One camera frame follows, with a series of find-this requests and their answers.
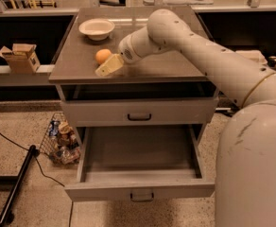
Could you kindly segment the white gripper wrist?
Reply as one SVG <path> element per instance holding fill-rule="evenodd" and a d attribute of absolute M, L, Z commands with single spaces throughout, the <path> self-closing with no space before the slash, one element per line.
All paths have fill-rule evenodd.
<path fill-rule="evenodd" d="M 119 54 L 111 54 L 105 62 L 99 64 L 95 73 L 100 77 L 106 77 L 119 70 L 124 65 L 124 62 L 135 63 L 141 59 L 134 51 L 131 35 L 128 35 L 119 43 L 118 53 L 121 56 Z"/>

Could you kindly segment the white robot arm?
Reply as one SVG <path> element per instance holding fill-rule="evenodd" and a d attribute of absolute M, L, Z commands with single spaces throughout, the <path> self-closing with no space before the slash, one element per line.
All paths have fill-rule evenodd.
<path fill-rule="evenodd" d="M 177 50 L 237 107 L 216 155 L 216 227 L 276 227 L 276 71 L 194 33 L 174 12 L 158 9 L 125 37 L 96 70 Z"/>

